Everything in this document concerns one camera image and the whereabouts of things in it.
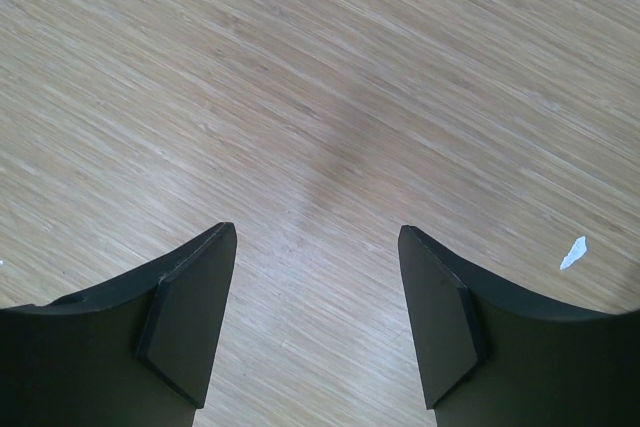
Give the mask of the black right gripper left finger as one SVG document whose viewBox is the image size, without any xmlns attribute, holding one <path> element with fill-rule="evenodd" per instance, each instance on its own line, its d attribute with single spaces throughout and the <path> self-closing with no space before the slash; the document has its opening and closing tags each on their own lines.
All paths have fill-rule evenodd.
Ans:
<svg viewBox="0 0 640 427">
<path fill-rule="evenodd" d="M 235 227 L 220 223 L 93 287 L 3 309 L 2 424 L 192 425 L 235 256 Z"/>
</svg>

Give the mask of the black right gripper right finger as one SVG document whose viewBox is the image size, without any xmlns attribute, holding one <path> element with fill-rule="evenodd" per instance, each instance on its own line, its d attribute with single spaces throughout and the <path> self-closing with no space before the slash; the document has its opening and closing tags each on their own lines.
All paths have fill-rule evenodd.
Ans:
<svg viewBox="0 0 640 427">
<path fill-rule="evenodd" d="M 398 253 L 426 406 L 440 426 L 635 426 L 639 314 L 521 287 L 405 225 Z"/>
</svg>

